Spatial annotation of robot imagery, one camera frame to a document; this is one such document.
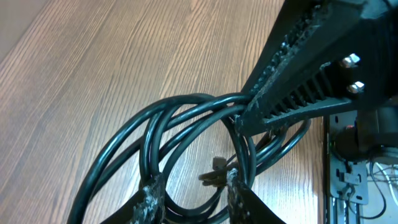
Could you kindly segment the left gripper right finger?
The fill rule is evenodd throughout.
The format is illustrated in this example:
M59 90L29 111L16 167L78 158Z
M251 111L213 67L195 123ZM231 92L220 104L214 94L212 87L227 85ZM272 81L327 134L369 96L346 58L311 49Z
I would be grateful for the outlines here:
M397 2L331 0L236 119L253 136L299 121L392 103Z

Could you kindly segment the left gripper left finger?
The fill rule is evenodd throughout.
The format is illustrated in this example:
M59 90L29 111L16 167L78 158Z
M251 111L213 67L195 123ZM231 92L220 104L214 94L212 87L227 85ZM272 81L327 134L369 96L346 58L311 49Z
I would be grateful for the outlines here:
M242 93L257 94L322 5L322 0L286 0L283 3L259 60L241 90Z

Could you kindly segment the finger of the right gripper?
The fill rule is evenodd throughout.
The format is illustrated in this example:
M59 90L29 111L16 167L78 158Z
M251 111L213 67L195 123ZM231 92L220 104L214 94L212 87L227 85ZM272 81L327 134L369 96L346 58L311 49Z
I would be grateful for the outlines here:
M165 218L165 178L157 174L101 224L160 224Z
M269 207L240 180L238 170L226 175L230 224L284 224Z

